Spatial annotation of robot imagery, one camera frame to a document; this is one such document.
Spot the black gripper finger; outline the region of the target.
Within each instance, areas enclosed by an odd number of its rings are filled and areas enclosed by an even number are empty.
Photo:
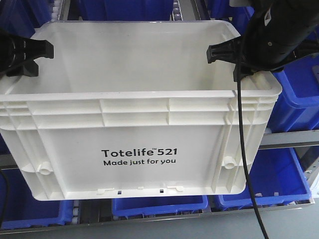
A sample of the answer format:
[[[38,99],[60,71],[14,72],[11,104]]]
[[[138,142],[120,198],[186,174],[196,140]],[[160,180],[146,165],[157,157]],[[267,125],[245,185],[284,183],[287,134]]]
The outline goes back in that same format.
[[[31,61],[40,57],[53,59],[54,46],[47,40],[25,38],[23,40],[24,61]]]
[[[219,60],[233,64],[243,64],[241,46],[242,38],[233,38],[219,44],[209,45],[206,50],[207,63],[211,64]]]
[[[235,65],[234,71],[233,71],[233,79],[234,82],[240,82],[245,77],[253,75],[254,72],[250,67],[247,66],[239,66]]]
[[[28,61],[24,65],[15,67],[6,72],[8,77],[13,76],[28,76],[28,77],[37,77],[39,74],[39,66],[35,63],[34,60]]]

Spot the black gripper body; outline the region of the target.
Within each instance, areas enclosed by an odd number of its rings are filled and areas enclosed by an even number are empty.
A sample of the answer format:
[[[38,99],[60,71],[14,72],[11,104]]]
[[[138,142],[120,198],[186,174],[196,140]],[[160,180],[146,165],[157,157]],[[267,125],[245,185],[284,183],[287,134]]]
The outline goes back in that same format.
[[[0,29],[0,73],[8,74],[23,63],[24,38]]]
[[[242,35],[243,64],[252,71],[279,71],[285,65],[317,54],[307,37],[317,27],[315,14],[254,14]]]

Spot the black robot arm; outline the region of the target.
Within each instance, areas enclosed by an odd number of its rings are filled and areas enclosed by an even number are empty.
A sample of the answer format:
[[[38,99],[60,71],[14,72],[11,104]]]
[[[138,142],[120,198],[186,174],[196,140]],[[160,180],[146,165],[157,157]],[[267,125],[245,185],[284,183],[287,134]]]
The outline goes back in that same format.
[[[233,77],[238,82],[319,54],[318,41],[308,39],[319,24],[317,0],[253,0],[251,5],[254,13],[241,36],[208,46],[209,64],[235,64]]]

